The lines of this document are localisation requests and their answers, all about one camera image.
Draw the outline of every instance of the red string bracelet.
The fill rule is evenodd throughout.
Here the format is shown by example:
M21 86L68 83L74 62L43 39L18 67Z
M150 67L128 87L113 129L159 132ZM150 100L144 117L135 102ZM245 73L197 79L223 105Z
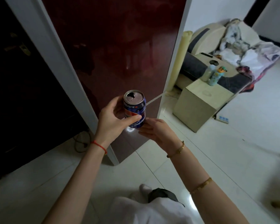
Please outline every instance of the red string bracelet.
M92 141L91 144L95 144L95 145L101 147L101 148L105 151L105 155L107 155L107 150L106 150L103 146L99 145L99 144L96 142L96 140Z

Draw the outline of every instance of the white tile floor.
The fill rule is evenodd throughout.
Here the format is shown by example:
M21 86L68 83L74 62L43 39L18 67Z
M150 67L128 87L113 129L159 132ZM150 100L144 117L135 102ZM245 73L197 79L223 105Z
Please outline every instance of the white tile floor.
M193 133L173 114L177 98L165 97L164 119L198 158L205 170L238 206L250 223L279 222L270 207L280 199L280 60L256 84L238 95L220 114L230 124L210 119ZM0 180L0 223L40 223L75 170L80 154L73 140L22 166ZM203 223L170 160L148 141L118 166L101 165L83 223L98 223L115 196L128 196L141 183L166 188Z

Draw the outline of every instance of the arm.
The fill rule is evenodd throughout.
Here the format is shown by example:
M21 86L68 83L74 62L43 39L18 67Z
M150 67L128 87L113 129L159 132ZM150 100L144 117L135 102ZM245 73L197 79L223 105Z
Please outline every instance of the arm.
M123 96L114 98L99 115L95 140L104 148L107 148L124 128L141 118L141 116L127 119L116 117L123 111L122 98ZM44 219L44 224L82 222L104 154L105 151L101 147L95 144L90 145L71 179Z
M182 146L182 142L164 120L146 118L139 134L154 140L168 155ZM171 161L189 192L205 182L209 175L185 146L180 154ZM205 223L248 223L235 204L211 181L201 191L192 195L192 199Z

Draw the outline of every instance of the beige cabinet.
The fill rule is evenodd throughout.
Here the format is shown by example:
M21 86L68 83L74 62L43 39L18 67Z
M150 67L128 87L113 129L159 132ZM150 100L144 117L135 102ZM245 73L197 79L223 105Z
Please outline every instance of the beige cabinet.
M197 79L182 90L173 114L197 132L233 95L218 84L210 86Z

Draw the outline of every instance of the left hand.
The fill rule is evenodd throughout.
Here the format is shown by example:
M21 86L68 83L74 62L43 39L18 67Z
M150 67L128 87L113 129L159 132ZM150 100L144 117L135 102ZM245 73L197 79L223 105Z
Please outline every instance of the left hand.
M95 140L106 149L126 127L141 119L141 115L118 119L116 116L124 112L122 101L123 95L113 98L98 116Z

